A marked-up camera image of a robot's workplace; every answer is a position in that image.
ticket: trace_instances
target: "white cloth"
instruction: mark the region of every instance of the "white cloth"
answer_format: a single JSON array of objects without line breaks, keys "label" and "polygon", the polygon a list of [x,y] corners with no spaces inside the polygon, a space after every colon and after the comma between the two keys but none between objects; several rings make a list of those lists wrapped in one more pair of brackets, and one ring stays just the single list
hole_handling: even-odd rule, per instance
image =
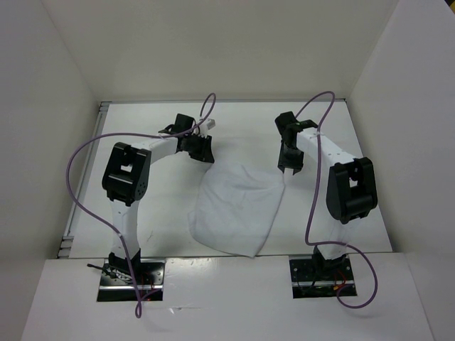
[{"label": "white cloth", "polygon": [[269,235],[284,191],[283,175],[215,162],[188,214],[193,238],[212,249],[254,257]]}]

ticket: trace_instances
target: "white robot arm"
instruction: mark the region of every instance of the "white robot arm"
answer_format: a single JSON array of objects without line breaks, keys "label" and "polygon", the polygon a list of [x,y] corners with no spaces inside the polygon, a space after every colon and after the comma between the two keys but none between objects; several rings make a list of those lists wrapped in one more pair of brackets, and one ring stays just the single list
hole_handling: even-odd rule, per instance
[{"label": "white robot arm", "polygon": [[[299,122],[292,112],[275,120],[282,135],[278,168],[301,171],[304,154],[318,159],[317,125],[311,120]],[[356,158],[332,142],[321,137],[320,196],[326,199],[316,208],[318,221],[327,229],[326,240],[348,244],[360,218],[364,218],[378,204],[373,163],[368,158]],[[321,245],[315,250],[323,261],[336,263],[346,255],[341,245]]]},{"label": "white robot arm", "polygon": [[[179,134],[193,126],[194,118],[178,114],[174,124],[159,133]],[[141,249],[137,240],[137,213],[139,202],[145,195],[149,184],[149,169],[152,163],[175,154],[187,151],[191,158],[213,163],[211,151],[212,137],[208,130],[215,126],[215,121],[207,119],[197,130],[197,134],[162,139],[147,139],[132,145],[116,143],[112,149],[102,179],[102,187],[107,191],[112,208],[113,225],[124,237],[129,254],[132,256],[134,272],[140,271]],[[109,266],[129,274],[126,254],[118,236],[109,254]]]}]

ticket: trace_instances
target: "purple cable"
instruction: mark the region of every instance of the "purple cable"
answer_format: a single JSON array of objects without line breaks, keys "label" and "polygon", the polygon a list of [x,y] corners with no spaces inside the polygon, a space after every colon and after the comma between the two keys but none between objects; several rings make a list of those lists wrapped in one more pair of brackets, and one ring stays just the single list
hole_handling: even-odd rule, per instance
[{"label": "purple cable", "polygon": [[153,291],[151,291],[150,293],[146,294],[144,297],[141,298],[141,294],[139,292],[139,288],[137,286],[137,282],[136,282],[136,278],[134,277],[134,271],[133,271],[133,265],[131,263],[131,257],[129,256],[129,252],[128,252],[128,248],[127,248],[127,245],[125,243],[125,240],[124,240],[124,237],[122,236],[122,234],[120,233],[120,231],[113,225],[111,224],[110,222],[108,222],[107,220],[101,218],[99,215],[93,213],[92,211],[90,211],[88,208],[86,208],[75,196],[74,192],[73,192],[73,189],[71,188],[71,184],[70,184],[70,170],[71,170],[71,165],[73,164],[73,161],[76,157],[76,155],[84,149],[84,147],[86,147],[87,145],[95,142],[96,140],[99,140],[99,139],[103,139],[104,137],[110,137],[110,136],[139,136],[139,137],[148,137],[150,139],[169,139],[170,137],[180,137],[180,136],[183,136],[183,135],[186,135],[186,134],[189,134],[191,133],[194,129],[198,128],[211,114],[212,114],[212,111],[213,111],[213,108],[215,106],[215,103],[216,103],[216,94],[215,93],[210,93],[207,98],[205,98],[205,101],[204,103],[202,104],[202,107],[200,108],[200,116],[202,116],[203,112],[204,112],[204,108],[205,108],[205,105],[207,104],[208,100],[213,97],[213,101],[212,101],[212,105],[210,107],[210,109],[208,110],[207,114],[197,123],[195,124],[191,129],[189,130],[186,130],[186,131],[182,131],[181,133],[178,133],[178,134],[174,134],[174,135],[163,135],[163,136],[157,136],[157,135],[148,135],[148,134],[138,134],[138,133],[109,133],[109,134],[103,134],[103,135],[98,135],[98,136],[95,136],[93,138],[91,138],[90,140],[88,140],[87,142],[81,144],[80,146],[78,146],[76,148],[76,150],[74,151],[74,153],[72,154],[72,156],[70,157],[70,160],[68,161],[68,165],[66,166],[66,172],[65,172],[65,180],[66,180],[66,188],[68,189],[68,192],[70,193],[70,197],[71,199],[73,199],[73,201],[75,202],[75,204],[82,210],[84,211],[85,213],[87,213],[88,215],[94,217],[96,220],[99,220],[100,222],[102,222],[103,224],[107,225],[108,227],[110,227],[116,234],[117,236],[119,236],[120,238],[120,242],[122,243],[122,246],[125,250],[125,255],[127,257],[127,263],[128,263],[128,269],[129,269],[129,272],[130,274],[132,275],[132,282],[133,282],[133,287],[134,287],[134,292],[136,293],[136,299],[137,299],[137,305],[136,305],[136,309],[135,309],[135,314],[136,314],[136,317],[137,318],[141,318],[142,316],[142,301],[150,296]]},{"label": "purple cable", "polygon": [[[324,92],[321,92],[320,94],[317,94],[316,96],[314,96],[313,98],[311,98],[300,110],[299,112],[297,113],[296,115],[296,118],[300,115],[300,113],[308,106],[308,104],[310,104],[312,101],[314,101],[316,98],[324,95],[324,94],[329,94],[332,96],[332,100],[326,110],[326,112],[324,113],[324,115],[322,116],[321,120],[319,121],[319,125],[318,125],[318,128],[317,128],[317,132],[320,133],[321,132],[321,127],[322,127],[322,123],[324,122],[324,120],[326,119],[328,113],[330,112],[330,110],[332,109],[332,106],[333,106],[333,103],[335,102],[335,93],[332,92],[332,91],[324,91]],[[311,229],[311,223],[313,222],[313,216],[314,216],[314,212],[316,211],[316,203],[318,202],[318,195],[319,195],[319,188],[321,186],[321,167],[322,167],[322,148],[321,148],[321,135],[320,134],[317,134],[317,140],[318,140],[318,168],[317,168],[317,172],[316,172],[316,187],[314,189],[314,196],[313,196],[313,203],[311,204],[311,210],[310,210],[310,214],[308,216],[308,222],[306,223],[306,230],[305,230],[305,243],[307,245],[309,245],[310,247],[317,247],[318,245],[341,245],[343,247],[348,247],[356,252],[358,252],[363,258],[364,260],[366,260],[368,266],[370,267],[371,269],[371,272],[373,273],[373,278],[375,279],[375,289],[373,290],[373,294],[371,295],[371,297],[364,303],[360,304],[360,305],[349,305],[347,303],[344,303],[341,298],[340,298],[340,293],[342,290],[344,290],[345,288],[349,287],[349,286],[352,286],[353,284],[348,284],[346,286],[342,286],[340,287],[337,291],[336,291],[336,297],[338,299],[338,301],[344,305],[345,307],[347,308],[351,308],[351,309],[360,309],[360,308],[364,308],[366,307],[367,305],[369,305],[376,297],[376,294],[378,293],[378,275],[376,274],[376,271],[375,271],[375,268],[373,267],[373,265],[371,264],[370,260],[368,259],[368,257],[366,256],[365,253],[363,253],[361,250],[359,250],[357,247],[354,247],[352,245],[349,245],[349,244],[344,244],[342,242],[335,242],[335,241],[329,241],[329,242],[310,242],[309,241],[309,237],[310,237],[310,229]]]}]

